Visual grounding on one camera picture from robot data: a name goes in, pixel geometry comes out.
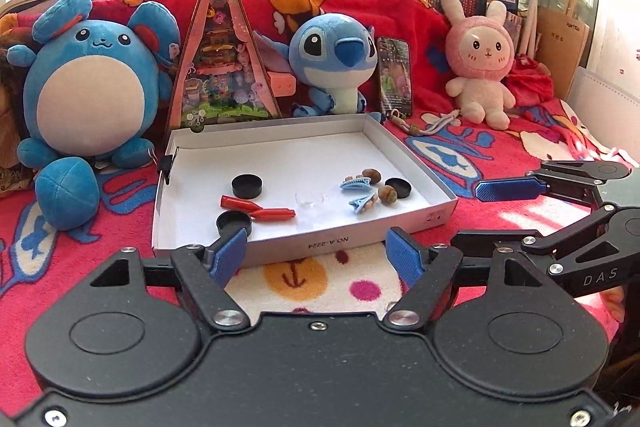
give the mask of white cardboard box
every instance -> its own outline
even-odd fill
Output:
[[[456,207],[453,192],[384,126],[365,114],[293,118],[206,126],[171,133],[169,184],[158,184],[152,229],[156,255],[219,238],[220,197],[233,196],[231,180],[251,173],[262,179],[255,203],[292,208],[296,217],[254,222],[243,266],[292,261],[382,241],[390,227],[409,233],[442,225]],[[408,198],[381,202],[355,214],[347,176],[377,169],[386,179],[409,181]]]

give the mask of plush toy foot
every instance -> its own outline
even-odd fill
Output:
[[[41,140],[26,138],[18,144],[17,156],[20,163],[30,169],[42,169],[60,156]]]
[[[95,216],[100,190],[90,165],[82,158],[61,158],[36,178],[36,199],[45,220],[58,230],[71,230]]]
[[[137,169],[151,161],[149,149],[154,145],[143,138],[132,138],[124,145],[118,147],[111,155],[111,161],[121,169]]]
[[[484,108],[478,102],[470,102],[460,108],[460,116],[471,123],[482,123]]]
[[[496,131],[506,131],[509,128],[509,117],[504,111],[493,111],[487,113],[486,124]]]
[[[293,106],[293,117],[304,118],[305,116],[321,116],[323,113],[317,107],[309,107],[308,105]]]

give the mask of blue plush toy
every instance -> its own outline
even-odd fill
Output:
[[[261,55],[267,48],[276,51],[289,61],[297,80],[310,86],[313,106],[295,105],[293,116],[354,114],[366,109],[367,101],[358,88],[378,64],[373,26],[367,30],[352,17],[327,13],[300,26],[289,46],[262,35],[257,41]]]
[[[83,225],[98,209],[98,184],[86,160],[116,167],[148,163],[151,142],[142,134],[172,83],[167,66],[179,52],[175,18],[156,2],[142,3],[127,26],[87,20],[91,0],[60,0],[36,20],[36,55],[9,48],[7,61],[30,67],[24,83],[24,117],[31,137],[17,155],[41,169],[36,199],[59,230]]]

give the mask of blue hair clip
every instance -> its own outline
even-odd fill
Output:
[[[371,190],[371,178],[353,178],[345,180],[340,184],[342,190]]]
[[[376,197],[376,194],[370,194],[369,196],[364,196],[363,198],[358,198],[356,200],[352,200],[349,204],[353,207],[356,214],[361,213],[364,210],[364,206],[369,203],[369,201],[373,200]]]

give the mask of nut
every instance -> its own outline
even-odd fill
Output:
[[[378,196],[380,197],[380,201],[382,201],[382,203],[384,204],[395,203],[398,199],[398,193],[391,185],[380,187],[378,189]]]
[[[364,171],[362,171],[362,175],[366,178],[371,178],[372,185],[380,183],[380,180],[382,179],[382,175],[380,175],[380,173],[375,169],[364,169]]]

